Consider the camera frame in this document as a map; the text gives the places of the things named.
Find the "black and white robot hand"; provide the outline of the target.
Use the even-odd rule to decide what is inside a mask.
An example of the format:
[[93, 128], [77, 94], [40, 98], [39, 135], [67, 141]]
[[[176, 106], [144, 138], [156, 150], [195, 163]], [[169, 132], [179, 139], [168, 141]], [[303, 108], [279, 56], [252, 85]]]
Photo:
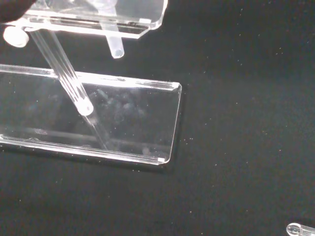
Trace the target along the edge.
[[0, 23], [20, 19], [36, 0], [0, 0]]

